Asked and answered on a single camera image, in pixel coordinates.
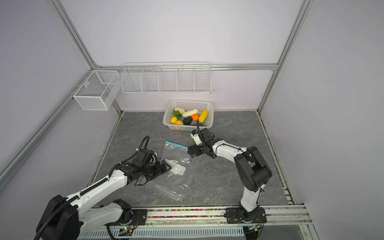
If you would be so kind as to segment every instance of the gray marble surface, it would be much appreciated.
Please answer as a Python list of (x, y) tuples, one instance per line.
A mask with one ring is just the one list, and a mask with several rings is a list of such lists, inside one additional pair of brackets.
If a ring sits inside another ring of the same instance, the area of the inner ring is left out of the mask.
[[(150, 136), (147, 148), (157, 152), (159, 156), (162, 154), (165, 141), (187, 147), (194, 144), (189, 131), (170, 130), (165, 126), (162, 123), (163, 115), (164, 112), (124, 113), (96, 179), (106, 176), (114, 164), (133, 154), (146, 135)], [(214, 124), (209, 131), (237, 146), (256, 146), (273, 172), (265, 192), (261, 194), (259, 203), (261, 205), (288, 204), (256, 112), (215, 112)], [(97, 205), (107, 205), (115, 199), (123, 199), (134, 207), (238, 205), (244, 187), (235, 164), (222, 157), (211, 159), (206, 155), (193, 159), (199, 160), (200, 163), (182, 201), (176, 201), (148, 184), (144, 186), (129, 184), (116, 190)]]

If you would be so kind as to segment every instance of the metal track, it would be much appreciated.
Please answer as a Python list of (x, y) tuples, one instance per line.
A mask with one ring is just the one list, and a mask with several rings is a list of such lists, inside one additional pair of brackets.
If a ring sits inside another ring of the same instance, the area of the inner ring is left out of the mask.
[[(232, 206), (204, 207), (147, 207), (146, 224), (139, 226), (132, 238), (192, 238), (192, 237), (225, 237), (243, 236), (242, 227), (254, 224), (228, 224), (225, 208)], [(265, 225), (300, 225), (303, 236), (311, 236), (318, 240), (316, 231), (304, 205), (267, 205), (265, 209), (267, 223)], [(115, 238), (123, 227), (111, 227)], [(79, 239), (107, 239), (104, 226), (96, 228)]]
[[(207, 207), (147, 207), (147, 227), (212, 227), (224, 226), (227, 219), (223, 216), (225, 208), (237, 206)], [(304, 205), (266, 205), (266, 225), (312, 224)], [(254, 224), (238, 223), (239, 226)]]
[(121, 121), (121, 118), (123, 116), (124, 116), (124, 112), (120, 116), (117, 117), (116, 122), (115, 122), (115, 124), (112, 127), (112, 131), (109, 134), (108, 139), (107, 139), (107, 141), (106, 141), (106, 143), (105, 143), (105, 145), (103, 147), (103, 151), (101, 153), (101, 156), (100, 156), (98, 162), (96, 163), (95, 168), (93, 169), (93, 172), (92, 172), (91, 178), (88, 181), (87, 187), (90, 186), (91, 184), (93, 184), (93, 182), (95, 181), (95, 177), (97, 176), (97, 173), (99, 172), (100, 166), (103, 163), (103, 160), (104, 160), (105, 155), (106, 155), (106, 153), (108, 151), (108, 148), (111, 145), (111, 141), (113, 139), (113, 136), (115, 135), (116, 129), (118, 128), (119, 123)]

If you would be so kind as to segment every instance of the green leaf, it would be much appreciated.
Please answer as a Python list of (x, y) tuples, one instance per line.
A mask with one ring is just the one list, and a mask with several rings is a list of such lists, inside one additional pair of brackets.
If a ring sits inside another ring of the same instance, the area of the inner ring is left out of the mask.
[(172, 114), (173, 114), (174, 116), (176, 116), (176, 117), (177, 117), (177, 116), (181, 116), (181, 113), (180, 113), (179, 110), (177, 110), (177, 111), (173, 110)]

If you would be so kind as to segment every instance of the yellow squash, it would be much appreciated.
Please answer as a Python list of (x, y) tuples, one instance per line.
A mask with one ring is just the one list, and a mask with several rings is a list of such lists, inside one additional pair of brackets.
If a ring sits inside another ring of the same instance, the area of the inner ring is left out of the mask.
[(205, 119), (207, 118), (208, 116), (208, 111), (207, 110), (204, 110), (201, 114), (200, 114), (200, 117), (199, 117), (199, 122), (200, 123), (203, 123), (205, 121)]

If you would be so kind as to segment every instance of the wire mesh basket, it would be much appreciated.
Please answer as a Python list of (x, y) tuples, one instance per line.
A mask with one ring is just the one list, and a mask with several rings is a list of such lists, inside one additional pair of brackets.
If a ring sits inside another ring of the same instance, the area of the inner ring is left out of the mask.
[(84, 110), (108, 110), (121, 88), (117, 71), (94, 70), (73, 97)]
[(174, 117), (173, 109), (176, 107), (184, 108), (185, 111), (197, 109), (198, 115), (201, 115), (204, 110), (207, 110), (208, 116), (203, 123), (199, 123), (199, 126), (201, 129), (212, 127), (214, 122), (214, 104), (212, 102), (194, 100), (170, 100), (163, 117), (163, 124), (168, 126), (170, 129), (179, 131), (192, 131), (197, 129), (196, 122), (194, 121), (191, 125), (177, 125), (170, 122), (172, 117)]
[(209, 64), (177, 66), (124, 66), (122, 91), (126, 94), (211, 93)]

